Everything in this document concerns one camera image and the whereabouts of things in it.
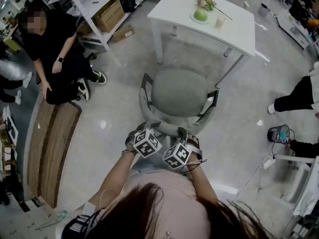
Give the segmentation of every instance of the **green apple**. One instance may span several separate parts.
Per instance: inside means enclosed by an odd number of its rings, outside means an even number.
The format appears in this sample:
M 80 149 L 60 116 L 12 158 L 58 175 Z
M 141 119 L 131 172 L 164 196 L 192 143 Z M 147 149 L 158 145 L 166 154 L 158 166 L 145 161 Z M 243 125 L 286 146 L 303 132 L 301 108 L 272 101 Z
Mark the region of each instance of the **green apple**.
M 194 13 L 194 18 L 199 21 L 206 21 L 208 19 L 208 14 L 204 10 L 196 10 Z

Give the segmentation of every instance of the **gray floor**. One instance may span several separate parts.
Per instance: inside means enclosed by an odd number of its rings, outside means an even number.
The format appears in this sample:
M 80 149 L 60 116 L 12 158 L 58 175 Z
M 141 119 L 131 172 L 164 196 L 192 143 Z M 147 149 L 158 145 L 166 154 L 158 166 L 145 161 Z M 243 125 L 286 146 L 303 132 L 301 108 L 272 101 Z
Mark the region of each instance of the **gray floor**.
M 243 6 L 243 0 L 229 1 Z M 275 14 L 284 8 L 282 3 L 246 1 L 255 15 L 256 56 L 222 83 L 215 116 L 198 135 L 208 159 L 202 166 L 213 185 L 238 190 L 232 194 L 219 187 L 216 193 L 222 201 L 247 203 L 264 226 L 279 236 L 291 221 L 292 213 L 272 199 L 258 195 L 257 190 L 261 186 L 281 196 L 289 180 L 290 166 L 278 161 L 266 171 L 258 168 L 271 154 L 267 130 L 286 123 L 294 129 L 298 140 L 315 143 L 319 124 L 314 111 L 268 115 L 267 106 L 275 98 L 289 94 L 313 61 L 278 28 L 271 14 L 266 18 L 257 14 L 261 2 Z M 105 86 L 91 84 L 91 100 L 79 103 L 83 112 L 64 164 L 58 198 L 60 209 L 79 207 L 99 189 L 125 148 L 128 132 L 143 121 L 138 91 L 144 73 L 153 77 L 167 68 L 192 70 L 205 76 L 213 90 L 219 77 L 239 56 L 233 52 L 228 58 L 223 57 L 226 46 L 188 30 L 180 29 L 174 37 L 171 28 L 164 25 L 164 63 L 158 65 L 147 20 L 147 14 L 158 2 L 146 0 L 124 24 L 131 24 L 135 34 L 110 43 L 111 50 L 101 53 L 93 62 L 109 80 Z M 283 146 L 275 146 L 274 151 L 286 152 Z
M 9 57 L 11 61 L 6 59 L 0 60 L 0 75 L 3 77 L 9 80 L 20 80 L 28 72 L 34 72 L 33 63 L 24 50 Z M 27 89 L 24 87 L 19 89 L 22 92 L 21 104 L 18 106 L 16 103 L 8 104 L 0 101 L 0 111 L 2 112 L 3 108 L 9 105 L 14 124 L 19 132 L 16 151 L 18 153 L 17 165 L 22 176 L 25 139 L 34 104 L 39 93 L 39 87 L 35 84 L 35 78 L 33 77 Z M 15 96 L 17 91 L 18 89 L 5 90 L 7 94 L 12 96 Z

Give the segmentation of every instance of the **wooden board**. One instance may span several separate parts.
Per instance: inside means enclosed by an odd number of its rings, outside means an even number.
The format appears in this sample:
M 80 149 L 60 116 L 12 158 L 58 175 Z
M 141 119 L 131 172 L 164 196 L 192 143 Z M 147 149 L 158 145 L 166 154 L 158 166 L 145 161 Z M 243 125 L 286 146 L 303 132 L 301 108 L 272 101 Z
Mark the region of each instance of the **wooden board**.
M 32 193 L 39 196 L 39 172 L 41 158 L 48 140 L 47 132 L 54 122 L 57 106 L 49 105 L 45 100 L 42 101 L 32 133 L 30 143 L 27 184 Z
M 64 160 L 81 111 L 65 103 L 59 106 L 48 139 L 43 165 L 39 174 L 40 195 L 46 203 L 55 208 Z

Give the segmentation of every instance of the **black sneaker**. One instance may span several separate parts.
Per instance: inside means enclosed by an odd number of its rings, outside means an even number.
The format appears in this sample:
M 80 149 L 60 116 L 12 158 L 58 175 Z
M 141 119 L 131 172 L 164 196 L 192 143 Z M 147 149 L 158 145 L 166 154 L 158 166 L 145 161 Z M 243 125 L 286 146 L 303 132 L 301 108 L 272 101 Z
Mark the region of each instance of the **black sneaker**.
M 96 75 L 96 77 L 98 79 L 96 82 L 98 82 L 100 84 L 106 84 L 107 79 L 103 73 L 101 73 L 99 71 L 95 71 L 95 70 L 92 70 L 92 72 Z
M 79 83 L 79 88 L 78 88 L 79 93 L 84 96 L 86 101 L 89 101 L 90 95 L 89 95 L 89 90 L 85 84 L 85 81 L 83 79 L 80 79 L 78 80 L 78 83 Z

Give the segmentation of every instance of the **cup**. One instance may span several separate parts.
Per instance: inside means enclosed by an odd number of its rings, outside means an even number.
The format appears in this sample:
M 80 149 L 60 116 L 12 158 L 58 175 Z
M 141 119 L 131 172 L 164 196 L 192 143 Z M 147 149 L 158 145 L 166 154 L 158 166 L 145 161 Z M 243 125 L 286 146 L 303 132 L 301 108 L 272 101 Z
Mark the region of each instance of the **cup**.
M 226 17 L 219 15 L 217 17 L 217 21 L 216 21 L 215 27 L 216 28 L 222 28 L 225 20 L 226 20 Z

